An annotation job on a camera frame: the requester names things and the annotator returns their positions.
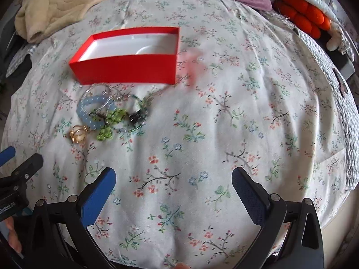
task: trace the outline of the bed sheet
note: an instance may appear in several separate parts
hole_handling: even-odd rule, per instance
[[[181,27],[177,83],[113,85],[150,104],[145,125],[110,141],[91,133],[71,144],[88,86],[74,79],[69,59],[93,33],[155,25]],[[88,227],[110,260],[231,268],[259,231],[231,185],[235,167],[285,200],[311,198],[322,225],[358,182],[348,160],[357,145],[348,124],[357,124],[358,114],[344,117],[354,101],[350,93],[340,98],[332,65],[323,66],[311,42],[278,17],[233,0],[102,2],[35,51],[12,97],[2,148],[13,145],[17,155],[2,173],[43,155],[44,167],[28,183],[33,207],[39,198],[79,194],[112,167],[115,189]]]

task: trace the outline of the silver bolt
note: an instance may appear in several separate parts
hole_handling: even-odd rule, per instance
[[[280,200],[280,196],[278,194],[275,194],[275,193],[271,194],[270,198],[272,200],[274,200],[274,201],[279,201]]]
[[[77,200],[77,195],[70,195],[68,198],[69,202],[75,202]]]
[[[305,198],[305,199],[304,199],[304,202],[305,202],[306,204],[308,204],[308,205],[312,205],[312,204],[313,204],[313,201],[312,201],[311,199],[309,199],[309,198]]]
[[[44,200],[43,199],[39,199],[36,202],[36,206],[42,206],[44,204]]]

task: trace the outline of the open red box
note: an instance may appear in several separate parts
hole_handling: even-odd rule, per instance
[[[69,61],[82,85],[175,84],[178,27],[140,27],[91,35]]]

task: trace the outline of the beige blanket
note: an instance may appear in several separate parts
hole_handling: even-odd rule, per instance
[[[15,17],[18,34],[39,43],[56,31],[80,21],[87,10],[104,0],[23,0]]]

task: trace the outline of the bed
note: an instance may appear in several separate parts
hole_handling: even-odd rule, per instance
[[[69,59],[93,33],[156,25],[181,28],[176,84],[112,85],[149,104],[145,125],[72,144],[89,86]],[[231,268],[259,231],[231,185],[237,166],[285,200],[311,198],[322,226],[358,183],[352,95],[324,51],[273,12],[233,0],[108,0],[42,41],[32,63],[12,97],[2,149],[17,156],[2,173],[43,155],[28,183],[33,207],[64,201],[113,168],[115,189],[88,228],[112,261]]]

